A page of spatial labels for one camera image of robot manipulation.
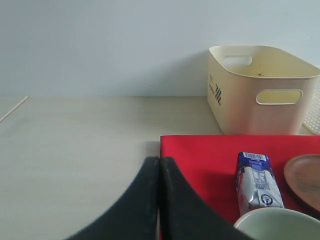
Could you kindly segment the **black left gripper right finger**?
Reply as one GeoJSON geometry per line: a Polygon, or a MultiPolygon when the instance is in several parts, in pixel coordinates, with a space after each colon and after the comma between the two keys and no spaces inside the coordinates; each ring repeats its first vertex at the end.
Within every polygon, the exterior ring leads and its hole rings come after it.
{"type": "Polygon", "coordinates": [[[190,186],[172,157],[159,160],[159,224],[162,240],[249,240],[190,186]]]}

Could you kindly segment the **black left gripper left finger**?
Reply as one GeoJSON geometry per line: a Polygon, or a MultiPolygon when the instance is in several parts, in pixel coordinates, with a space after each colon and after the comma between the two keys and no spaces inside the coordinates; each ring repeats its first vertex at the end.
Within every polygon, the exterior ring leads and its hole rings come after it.
{"type": "Polygon", "coordinates": [[[70,240],[155,240],[160,159],[146,157],[121,197],[70,240]]]}

